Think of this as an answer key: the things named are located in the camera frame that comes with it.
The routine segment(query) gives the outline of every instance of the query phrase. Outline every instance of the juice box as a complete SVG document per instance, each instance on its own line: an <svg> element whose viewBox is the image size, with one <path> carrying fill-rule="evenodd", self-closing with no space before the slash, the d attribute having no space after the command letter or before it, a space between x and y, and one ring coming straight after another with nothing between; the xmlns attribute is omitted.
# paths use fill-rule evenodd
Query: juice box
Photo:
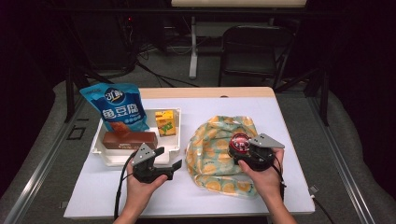
<svg viewBox="0 0 396 224"><path fill-rule="evenodd" d="M173 110L164 110L155 112L155 120L157 121L158 132L160 136L176 135L176 125Z"/></svg>

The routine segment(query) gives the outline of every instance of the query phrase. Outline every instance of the hand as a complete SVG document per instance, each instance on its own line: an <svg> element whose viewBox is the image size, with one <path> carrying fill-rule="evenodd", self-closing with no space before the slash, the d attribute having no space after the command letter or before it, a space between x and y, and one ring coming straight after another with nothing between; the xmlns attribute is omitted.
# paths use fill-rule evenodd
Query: hand
<svg viewBox="0 0 396 224"><path fill-rule="evenodd" d="M285 150L283 148L273 148L277 160L274 161L274 165L280 171L282 167L283 155ZM253 180L254 186L257 192L262 198L274 196L279 194L280 177L273 167L270 167L264 171L256 172L250 169L250 167L244 161L238 161L242 171L250 176Z"/></svg>
<svg viewBox="0 0 396 224"><path fill-rule="evenodd" d="M285 150L283 148L273 148L273 151L277 158L275 167L280 171ZM242 171L253 180L254 187L262 196L274 223L297 223L283 204L280 196L280 176L276 170L270 167L264 171L256 172L250 169L244 161L238 161L238 163Z"/></svg>
<svg viewBox="0 0 396 224"><path fill-rule="evenodd" d="M126 202L114 223L135 223L148 205L152 193L168 179L166 175L160 175L150 184L140 183L132 175L134 168L130 163L128 163L126 171L128 175Z"/></svg>

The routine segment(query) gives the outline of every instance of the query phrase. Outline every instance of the black cable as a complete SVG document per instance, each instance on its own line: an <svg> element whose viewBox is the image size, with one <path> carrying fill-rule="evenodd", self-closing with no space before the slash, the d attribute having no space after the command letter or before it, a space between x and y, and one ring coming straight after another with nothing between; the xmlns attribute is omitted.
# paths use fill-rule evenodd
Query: black cable
<svg viewBox="0 0 396 224"><path fill-rule="evenodd" d="M114 205L114 220L116 220L119 217L120 196L121 196L121 189L122 189L122 181L125 179L123 177L125 174L125 169L126 169L126 166L128 165L128 162L131 160L131 158L133 158L136 155L136 153L137 153L137 151L135 151L134 153L131 154L131 156L129 156L128 160L126 160L126 162L122 168L119 188L117 190L117 195L116 195L116 203Z"/></svg>
<svg viewBox="0 0 396 224"><path fill-rule="evenodd" d="M277 164L279 164L279 169L280 169L280 173L283 174L283 170L282 170L282 164L280 164L280 161L277 159L277 157L275 157Z"/></svg>
<svg viewBox="0 0 396 224"><path fill-rule="evenodd" d="M101 76L105 77L107 79L112 79L112 78L116 78L116 77L124 77L124 76L128 75L129 73L130 73L130 71L128 71L128 68L126 68L126 69L122 69L118 73L114 73L114 74L110 74L110 75L101 75Z"/></svg>
<svg viewBox="0 0 396 224"><path fill-rule="evenodd" d="M282 176L281 171L279 171L279 170L276 168L276 166L274 166L273 164L272 164L271 166L274 168L274 170L277 172L277 174L278 174L279 177L280 177L279 190L280 190L280 197L282 197L282 202L283 202L284 199L285 199L285 187L286 187L286 185L285 185L285 180L283 179L283 176Z"/></svg>
<svg viewBox="0 0 396 224"><path fill-rule="evenodd" d="M86 67L84 67L84 66L78 66L78 69L79 69L81 72L83 72L83 73L85 73L86 75L88 75L89 77L94 78L94 79L96 79L96 80L98 80L98 81L100 81L100 82L104 82L104 83L108 83L108 84L114 84L114 82L108 80L108 79L105 78L105 77L100 76L99 74L93 72L91 69L88 69L88 68L86 68Z"/></svg>
<svg viewBox="0 0 396 224"><path fill-rule="evenodd" d="M138 60L136 60L136 63L135 63L135 64L136 64L137 66L143 68L144 70L148 71L148 72L151 73L152 75L154 75L154 76L160 78L162 81L166 82L166 84L168 84L170 87L175 87L175 86L172 85L171 83L169 83L169 82L168 82L167 80L165 80L165 79L178 81L178 82L181 82L181 83L185 83L185 84L191 85L191 86L193 86L193 87L199 87L199 86L197 86L197 85L195 85L195 84L192 84L192 83L190 83L190 82L185 82L185 81L182 81L182 80L179 80L179 79L175 79L175 78L171 78L171 77L165 77L165 76L156 74L156 73L154 73L153 71L149 70L149 68L147 68L145 65L143 65L143 64L142 64L141 62L139 62Z"/></svg>
<svg viewBox="0 0 396 224"><path fill-rule="evenodd" d="M324 207L318 202L318 200L315 198L315 196L312 199L321 208L321 210L324 212L324 214L327 216L327 218L330 220L330 222L332 224L334 224L335 222L332 220L332 218L330 217L329 213L327 213L326 209L324 209Z"/></svg>
<svg viewBox="0 0 396 224"><path fill-rule="evenodd" d="M158 83L160 84L160 87L162 88L163 84L161 83L160 78L159 77L156 77L156 78L157 78Z"/></svg>
<svg viewBox="0 0 396 224"><path fill-rule="evenodd" d="M185 36L183 36L183 35L172 36L172 37L170 37L169 39L165 40L165 44L166 44L166 45L171 45L172 42L178 41L179 39L182 39L182 38L184 38L184 37L185 37ZM152 50L154 50L154 49L156 49L156 47L155 47L153 44L147 44L146 50L141 50L141 51L139 52L139 54L141 54L141 53L143 53L143 52L152 51Z"/></svg>
<svg viewBox="0 0 396 224"><path fill-rule="evenodd" d="M128 175L126 175L122 180L128 178L128 176L130 176L130 175L133 175L133 174L128 174Z"/></svg>
<svg viewBox="0 0 396 224"><path fill-rule="evenodd" d="M138 55L146 61L149 59L149 44L147 43L147 41L145 42L145 44L142 44L142 46L139 48Z"/></svg>

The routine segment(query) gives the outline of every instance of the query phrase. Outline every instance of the snack bag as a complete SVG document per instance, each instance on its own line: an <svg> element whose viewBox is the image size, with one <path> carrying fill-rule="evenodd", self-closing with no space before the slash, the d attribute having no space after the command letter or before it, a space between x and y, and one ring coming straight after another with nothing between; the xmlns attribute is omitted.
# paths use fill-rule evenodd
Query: snack bag
<svg viewBox="0 0 396 224"><path fill-rule="evenodd" d="M99 83L79 92L99 111L110 132L143 132L149 128L136 85Z"/></svg>
<svg viewBox="0 0 396 224"><path fill-rule="evenodd" d="M187 146L187 170L198 187L231 196L256 197L257 190L251 180L237 177L242 171L228 152L236 133L256 136L253 119L215 116L202 124Z"/></svg>

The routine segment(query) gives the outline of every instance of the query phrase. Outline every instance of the chair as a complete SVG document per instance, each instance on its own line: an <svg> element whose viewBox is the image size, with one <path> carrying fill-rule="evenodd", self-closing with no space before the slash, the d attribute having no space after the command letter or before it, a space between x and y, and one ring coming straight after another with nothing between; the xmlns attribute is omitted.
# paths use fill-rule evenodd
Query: chair
<svg viewBox="0 0 396 224"><path fill-rule="evenodd" d="M219 83L223 76L273 78L273 89L280 80L280 69L294 36L278 26L238 25L222 37Z"/></svg>

